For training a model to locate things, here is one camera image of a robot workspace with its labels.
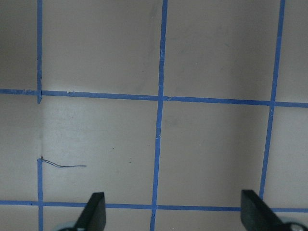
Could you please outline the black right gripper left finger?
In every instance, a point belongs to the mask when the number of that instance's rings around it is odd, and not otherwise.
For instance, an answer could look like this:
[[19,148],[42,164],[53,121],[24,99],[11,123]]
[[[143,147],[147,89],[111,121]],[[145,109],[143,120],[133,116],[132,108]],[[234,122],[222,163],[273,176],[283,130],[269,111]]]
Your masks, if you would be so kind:
[[93,193],[75,223],[76,231],[103,231],[106,226],[104,192]]

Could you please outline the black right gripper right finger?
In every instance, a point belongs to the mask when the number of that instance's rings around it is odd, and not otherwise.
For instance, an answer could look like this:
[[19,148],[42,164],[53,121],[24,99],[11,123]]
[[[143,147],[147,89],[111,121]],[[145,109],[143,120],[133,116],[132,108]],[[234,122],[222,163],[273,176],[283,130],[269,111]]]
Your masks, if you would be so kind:
[[278,231],[284,226],[253,190],[241,191],[241,222],[247,231]]

